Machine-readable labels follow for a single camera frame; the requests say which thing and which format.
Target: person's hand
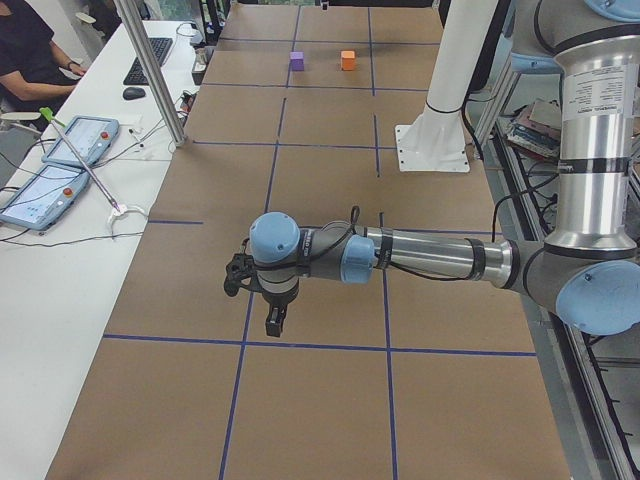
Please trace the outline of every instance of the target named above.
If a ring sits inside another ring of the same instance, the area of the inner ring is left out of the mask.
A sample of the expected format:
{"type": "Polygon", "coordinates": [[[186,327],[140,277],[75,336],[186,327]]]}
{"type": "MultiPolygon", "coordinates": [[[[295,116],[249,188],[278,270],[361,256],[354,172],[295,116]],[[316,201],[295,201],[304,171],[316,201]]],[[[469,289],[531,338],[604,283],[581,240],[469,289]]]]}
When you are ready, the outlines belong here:
{"type": "Polygon", "coordinates": [[[87,73],[87,69],[82,68],[77,63],[72,63],[71,65],[69,65],[69,71],[74,75],[78,75],[79,77],[84,77],[84,74],[87,73]]]}

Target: blue joint cap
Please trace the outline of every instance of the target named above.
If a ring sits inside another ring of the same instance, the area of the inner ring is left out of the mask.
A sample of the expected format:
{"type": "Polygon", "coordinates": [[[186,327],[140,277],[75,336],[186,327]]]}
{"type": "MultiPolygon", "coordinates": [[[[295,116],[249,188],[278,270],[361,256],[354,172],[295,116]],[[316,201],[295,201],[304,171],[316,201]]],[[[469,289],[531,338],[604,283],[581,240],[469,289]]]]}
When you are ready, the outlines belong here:
{"type": "Polygon", "coordinates": [[[552,57],[523,55],[511,52],[511,69],[516,73],[550,74],[562,73],[562,68],[552,57]]]}
{"type": "Polygon", "coordinates": [[[354,235],[342,254],[341,280],[344,283],[367,283],[371,278],[375,258],[373,240],[354,235]]]}
{"type": "Polygon", "coordinates": [[[556,313],[590,335],[614,335],[640,322],[640,266],[624,260],[597,263],[562,287],[556,313]]]}
{"type": "Polygon", "coordinates": [[[584,0],[596,12],[610,20],[624,23],[640,22],[638,0],[584,0]]]}
{"type": "Polygon", "coordinates": [[[249,230],[251,253],[258,263],[269,264],[291,255],[300,241],[300,229],[295,220],[280,212],[265,213],[249,230]]]}

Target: black mouse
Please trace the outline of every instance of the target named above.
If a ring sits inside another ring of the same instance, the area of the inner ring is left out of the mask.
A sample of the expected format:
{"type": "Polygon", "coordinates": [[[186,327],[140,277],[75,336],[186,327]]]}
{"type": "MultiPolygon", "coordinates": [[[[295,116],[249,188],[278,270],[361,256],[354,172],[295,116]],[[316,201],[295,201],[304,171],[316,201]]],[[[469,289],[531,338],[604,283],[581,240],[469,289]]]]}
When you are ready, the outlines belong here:
{"type": "Polygon", "coordinates": [[[122,98],[125,100],[135,100],[136,98],[142,98],[147,95],[144,88],[140,87],[127,87],[122,92],[122,98]]]}

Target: black keyboard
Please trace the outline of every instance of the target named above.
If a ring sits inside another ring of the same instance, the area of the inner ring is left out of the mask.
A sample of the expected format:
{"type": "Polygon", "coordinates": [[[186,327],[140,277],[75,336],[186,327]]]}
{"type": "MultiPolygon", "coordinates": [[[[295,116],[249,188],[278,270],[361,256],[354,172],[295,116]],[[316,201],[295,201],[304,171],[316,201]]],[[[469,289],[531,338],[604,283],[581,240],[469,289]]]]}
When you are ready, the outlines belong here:
{"type": "MultiPolygon", "coordinates": [[[[151,41],[151,48],[158,59],[158,63],[162,65],[167,59],[167,55],[169,55],[173,39],[150,38],[149,40],[151,41]]],[[[149,85],[149,81],[142,71],[142,65],[140,65],[140,60],[138,58],[133,61],[133,65],[131,65],[131,69],[129,69],[129,73],[127,73],[127,76],[122,83],[124,85],[149,85]]]]}

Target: person's arm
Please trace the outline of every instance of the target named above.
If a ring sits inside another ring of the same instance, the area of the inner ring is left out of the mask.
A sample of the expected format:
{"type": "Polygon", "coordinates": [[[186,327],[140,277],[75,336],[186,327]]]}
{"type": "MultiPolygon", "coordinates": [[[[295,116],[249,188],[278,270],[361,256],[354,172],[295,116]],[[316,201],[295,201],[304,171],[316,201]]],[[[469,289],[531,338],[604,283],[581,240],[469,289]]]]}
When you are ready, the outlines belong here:
{"type": "Polygon", "coordinates": [[[19,71],[0,76],[0,83],[23,102],[30,100],[48,100],[69,95],[75,85],[50,85],[48,83],[29,83],[19,71]]]}
{"type": "Polygon", "coordinates": [[[64,53],[64,51],[56,44],[56,42],[51,40],[49,42],[49,45],[51,46],[51,53],[56,64],[58,64],[62,68],[69,70],[71,73],[78,75],[79,77],[82,77],[85,73],[87,73],[87,69],[82,68],[76,62],[71,60],[71,58],[69,58],[69,55],[64,53]]]}

